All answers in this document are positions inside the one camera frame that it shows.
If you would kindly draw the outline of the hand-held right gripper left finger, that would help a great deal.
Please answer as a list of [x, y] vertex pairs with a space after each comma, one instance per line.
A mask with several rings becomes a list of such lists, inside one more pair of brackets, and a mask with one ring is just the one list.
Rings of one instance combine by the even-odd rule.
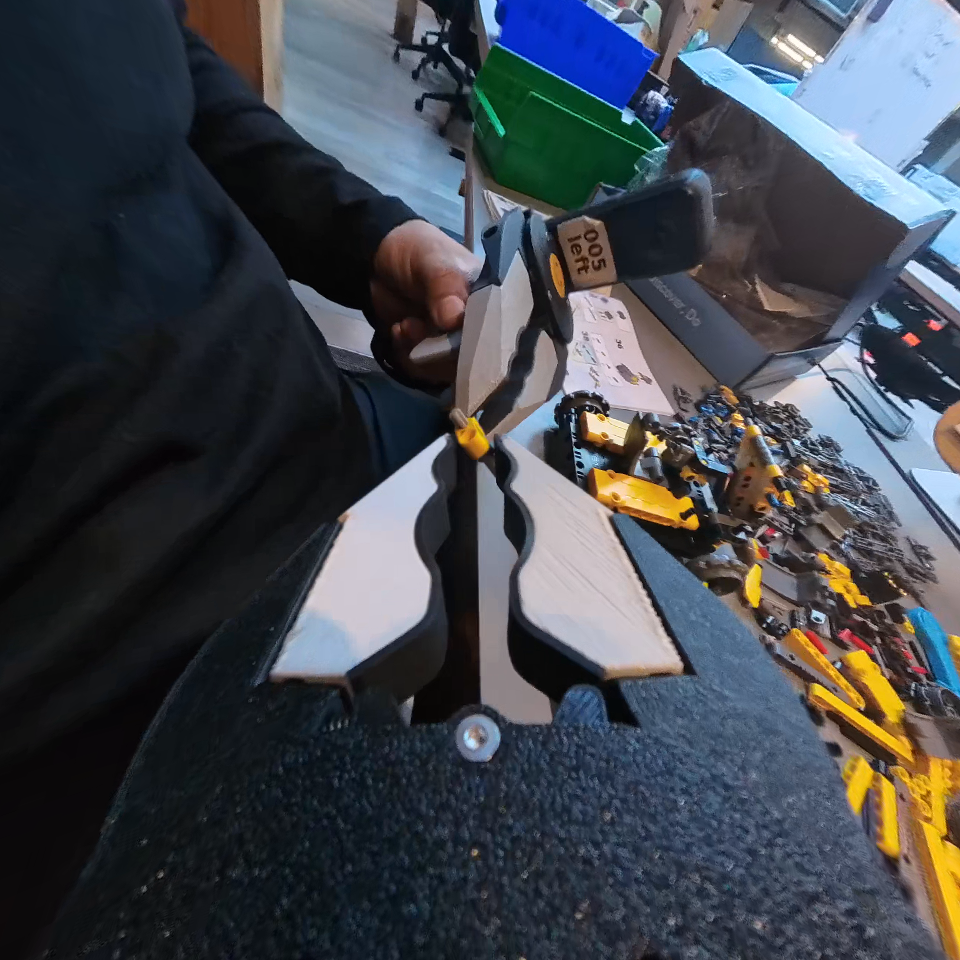
[[448, 617], [438, 553], [450, 535], [457, 445], [445, 435], [339, 519], [270, 666], [275, 683], [415, 697], [439, 674]]

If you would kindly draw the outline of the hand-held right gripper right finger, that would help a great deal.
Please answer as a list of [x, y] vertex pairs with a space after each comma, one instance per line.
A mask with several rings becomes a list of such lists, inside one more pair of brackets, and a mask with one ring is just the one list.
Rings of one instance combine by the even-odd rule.
[[510, 658], [528, 682], [676, 676], [685, 664], [615, 516], [512, 438], [495, 444], [509, 575]]

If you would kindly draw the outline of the person's left forearm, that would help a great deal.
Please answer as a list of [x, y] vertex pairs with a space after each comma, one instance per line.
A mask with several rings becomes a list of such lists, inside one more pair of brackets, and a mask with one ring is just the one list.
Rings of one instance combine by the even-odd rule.
[[181, 27], [195, 107], [189, 143], [289, 280], [371, 306], [378, 248], [419, 216], [301, 137], [197, 33]]

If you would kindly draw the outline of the grey desk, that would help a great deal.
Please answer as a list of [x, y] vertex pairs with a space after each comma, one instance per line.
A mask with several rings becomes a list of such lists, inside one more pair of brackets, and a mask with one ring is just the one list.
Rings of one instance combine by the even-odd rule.
[[[525, 204], [527, 198], [496, 185], [488, 176], [481, 157], [470, 147], [462, 180], [464, 241], [481, 251], [481, 234], [491, 214], [485, 192], [489, 190]], [[654, 363], [654, 374], [662, 389], [680, 385], [690, 393], [707, 386], [707, 373], [630, 291], [618, 287], [613, 293], [630, 314], [644, 356]], [[913, 492], [905, 478], [897, 473], [898, 462], [886, 457], [883, 450], [868, 436], [866, 426], [842, 402], [825, 374], [819, 368], [793, 381], [783, 381], [757, 388], [753, 395], [767, 402], [791, 403], [811, 424], [816, 435], [826, 435], [839, 443], [846, 455], [859, 468], [873, 476], [890, 499], [898, 515], [907, 525], [907, 532], [923, 541], [934, 552], [944, 582], [931, 590], [929, 600], [938, 606], [941, 618], [951, 624], [958, 617], [958, 601], [953, 594], [953, 574], [958, 571], [958, 552], [947, 535], [940, 532], [934, 520]], [[518, 723], [542, 723], [550, 718], [550, 702], [545, 694], [524, 680], [510, 658], [507, 640], [507, 563], [516, 557], [500, 525], [493, 517], [503, 505], [503, 495], [493, 480], [478, 482], [479, 531], [479, 689], [484, 704]], [[913, 858], [918, 825], [911, 819], [911, 796], [906, 787], [899, 787], [899, 826], [901, 828], [900, 874], [914, 898], [920, 918], [935, 937], [939, 937], [933, 904], [929, 898], [926, 875]]]

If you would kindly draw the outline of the person's left hand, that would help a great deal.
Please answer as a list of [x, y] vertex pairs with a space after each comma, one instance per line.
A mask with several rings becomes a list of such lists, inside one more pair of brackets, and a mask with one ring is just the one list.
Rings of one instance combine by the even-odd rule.
[[421, 388], [453, 381], [452, 357], [418, 365], [410, 353], [425, 339], [462, 329], [483, 263], [429, 222], [405, 222], [386, 236], [373, 259], [370, 323], [374, 358], [391, 376]]

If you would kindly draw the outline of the instruction booklet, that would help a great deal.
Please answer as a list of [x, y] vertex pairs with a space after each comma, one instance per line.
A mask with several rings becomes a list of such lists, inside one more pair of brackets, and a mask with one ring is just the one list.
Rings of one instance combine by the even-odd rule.
[[[525, 208], [514, 207], [503, 216], [512, 210]], [[486, 230], [503, 216], [490, 222]], [[486, 230], [482, 235], [482, 246]], [[637, 332], [622, 301], [604, 294], [600, 287], [572, 294], [570, 306], [574, 332], [572, 341], [566, 342], [566, 374], [560, 391], [547, 403], [562, 393], [587, 391], [599, 394], [614, 406], [668, 413], [669, 404], [643, 357]], [[551, 337], [545, 330], [529, 325], [511, 363], [523, 350], [529, 350], [537, 338]], [[474, 416], [486, 431], [486, 417], [481, 411]]]

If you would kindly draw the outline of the yellow toy vehicle model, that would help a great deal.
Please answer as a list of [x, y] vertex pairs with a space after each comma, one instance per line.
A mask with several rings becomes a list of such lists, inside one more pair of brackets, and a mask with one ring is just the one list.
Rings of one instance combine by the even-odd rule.
[[614, 514], [649, 533], [714, 594], [738, 594], [762, 538], [796, 506], [753, 407], [720, 387], [675, 390], [678, 416], [617, 415], [595, 391], [566, 393], [547, 461]]

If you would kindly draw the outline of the green plastic bin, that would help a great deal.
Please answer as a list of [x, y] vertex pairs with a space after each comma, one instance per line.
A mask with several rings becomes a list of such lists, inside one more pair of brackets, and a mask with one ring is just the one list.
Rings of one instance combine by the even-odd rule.
[[637, 118], [493, 45], [471, 92], [473, 142], [498, 185], [549, 206], [584, 206], [600, 184], [625, 186], [663, 143]]

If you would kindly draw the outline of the dark blue cardboard box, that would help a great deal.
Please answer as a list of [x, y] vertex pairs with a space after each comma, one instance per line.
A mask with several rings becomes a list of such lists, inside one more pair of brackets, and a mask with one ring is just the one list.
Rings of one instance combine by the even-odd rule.
[[631, 281], [627, 287], [715, 382], [750, 389], [796, 378], [838, 349], [954, 212], [718, 50], [681, 55], [670, 90], [676, 98], [671, 138], [676, 123], [727, 98], [803, 152], [821, 175], [815, 210], [826, 215], [824, 277], [848, 292], [849, 300], [821, 342], [773, 352], [714, 300], [690, 270]]

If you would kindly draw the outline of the blue plastic bin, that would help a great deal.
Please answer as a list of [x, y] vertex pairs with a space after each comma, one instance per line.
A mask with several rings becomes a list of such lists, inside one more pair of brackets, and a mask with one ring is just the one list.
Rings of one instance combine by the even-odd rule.
[[594, 97], [623, 109], [657, 54], [581, 1], [500, 1], [498, 42]]

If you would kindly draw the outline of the black wheeled chair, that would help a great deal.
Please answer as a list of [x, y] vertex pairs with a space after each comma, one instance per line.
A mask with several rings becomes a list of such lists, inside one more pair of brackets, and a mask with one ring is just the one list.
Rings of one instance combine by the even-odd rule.
[[[435, 26], [415, 38], [420, 7], [432, 14]], [[422, 114], [428, 102], [447, 106], [447, 115], [438, 125], [438, 135], [450, 137], [450, 130], [466, 130], [473, 124], [471, 96], [481, 68], [479, 39], [475, 32], [473, 1], [401, 1], [396, 3], [392, 37], [392, 60], [397, 64], [402, 53], [419, 55], [411, 72], [418, 81], [429, 69], [441, 69], [450, 78], [447, 90], [431, 89], [414, 101], [414, 110]]]

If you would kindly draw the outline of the pile of loose toy pieces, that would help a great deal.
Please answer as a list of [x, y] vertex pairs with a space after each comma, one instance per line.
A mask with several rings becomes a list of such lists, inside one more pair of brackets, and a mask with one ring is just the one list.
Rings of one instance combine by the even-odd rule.
[[799, 691], [841, 771], [846, 801], [881, 863], [900, 878], [900, 785], [917, 824], [943, 953], [958, 958], [958, 697], [940, 686], [906, 612], [936, 585], [874, 477], [791, 404], [736, 396], [775, 445], [796, 506], [762, 537], [762, 601], [744, 606]]

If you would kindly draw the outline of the black device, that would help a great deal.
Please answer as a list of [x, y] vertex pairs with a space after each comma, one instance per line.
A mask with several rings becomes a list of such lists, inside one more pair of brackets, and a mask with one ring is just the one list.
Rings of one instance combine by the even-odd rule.
[[944, 414], [959, 402], [959, 326], [901, 282], [863, 316], [860, 360], [887, 394]]

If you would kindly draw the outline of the blue toy panel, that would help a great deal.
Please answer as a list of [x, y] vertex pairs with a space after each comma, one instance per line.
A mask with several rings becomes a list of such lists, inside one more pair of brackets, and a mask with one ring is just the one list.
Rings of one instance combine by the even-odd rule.
[[906, 611], [906, 620], [914, 630], [936, 683], [959, 697], [959, 674], [949, 635], [935, 616], [922, 607]]

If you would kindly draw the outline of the white device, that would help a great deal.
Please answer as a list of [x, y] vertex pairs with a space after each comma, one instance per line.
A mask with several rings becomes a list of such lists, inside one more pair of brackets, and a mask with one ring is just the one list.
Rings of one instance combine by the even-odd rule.
[[918, 496], [949, 526], [959, 531], [959, 475], [944, 470], [912, 468], [909, 477]]

